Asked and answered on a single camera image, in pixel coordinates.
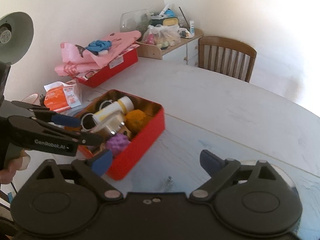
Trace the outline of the person's left hand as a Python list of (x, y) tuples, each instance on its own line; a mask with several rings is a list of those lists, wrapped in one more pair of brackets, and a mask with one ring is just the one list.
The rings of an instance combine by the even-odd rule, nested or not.
[(25, 150), (21, 150), (20, 156), (9, 161), (7, 168), (4, 168), (0, 171), (0, 183), (4, 185), (10, 184), (17, 171), (23, 171), (27, 169), (30, 160), (30, 155), (27, 154)]

